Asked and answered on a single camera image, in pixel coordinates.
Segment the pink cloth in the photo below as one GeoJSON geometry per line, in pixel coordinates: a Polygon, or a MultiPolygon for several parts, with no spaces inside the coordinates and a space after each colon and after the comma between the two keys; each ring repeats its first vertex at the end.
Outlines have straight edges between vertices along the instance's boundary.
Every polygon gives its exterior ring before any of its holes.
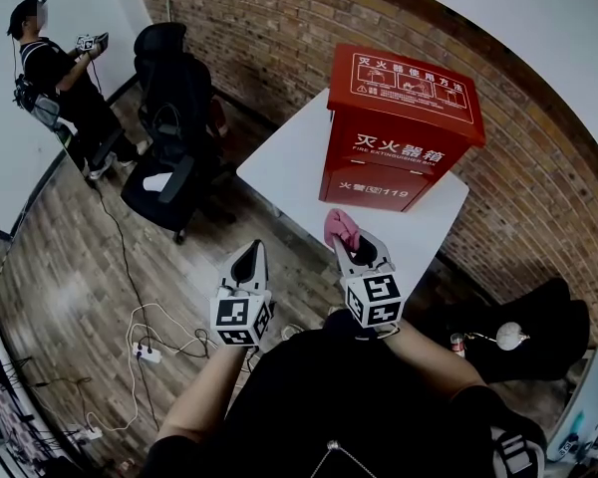
{"type": "Polygon", "coordinates": [[[323,234],[326,244],[334,249],[335,241],[333,237],[339,236],[349,248],[354,251],[359,249],[359,226],[354,220],[341,209],[331,209],[326,216],[323,226],[323,234]]]}

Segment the instruction label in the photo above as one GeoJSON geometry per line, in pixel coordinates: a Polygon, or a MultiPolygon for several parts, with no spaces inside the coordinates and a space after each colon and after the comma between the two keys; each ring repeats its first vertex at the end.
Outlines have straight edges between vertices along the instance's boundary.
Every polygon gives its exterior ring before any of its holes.
{"type": "Polygon", "coordinates": [[[350,91],[473,123],[467,87],[447,75],[355,53],[350,91]]]}

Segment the person wearing black cap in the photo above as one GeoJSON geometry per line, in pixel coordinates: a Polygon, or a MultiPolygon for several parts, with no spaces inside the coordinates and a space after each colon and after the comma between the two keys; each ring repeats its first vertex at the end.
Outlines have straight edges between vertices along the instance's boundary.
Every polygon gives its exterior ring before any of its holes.
{"type": "MultiPolygon", "coordinates": [[[[91,159],[100,145],[122,127],[87,74],[89,64],[102,55],[102,46],[97,44],[89,52],[71,50],[66,53],[48,38],[40,37],[46,21],[44,3],[24,0],[11,14],[7,34],[20,43],[25,78],[41,93],[56,95],[60,116],[72,122],[78,130],[76,139],[69,146],[69,154],[78,167],[83,167],[86,160],[90,178],[97,180],[114,158],[110,154],[99,169],[91,159]]],[[[128,166],[147,148],[145,141],[135,146],[122,137],[114,146],[114,153],[123,166],[128,166]]]]}

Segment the person's left arm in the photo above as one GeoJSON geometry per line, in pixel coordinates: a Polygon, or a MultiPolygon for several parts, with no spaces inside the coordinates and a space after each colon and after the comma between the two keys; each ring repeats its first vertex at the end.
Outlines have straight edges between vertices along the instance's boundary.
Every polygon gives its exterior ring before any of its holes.
{"type": "Polygon", "coordinates": [[[173,435],[200,442],[223,421],[246,348],[219,348],[166,415],[157,441],[173,435]]]}

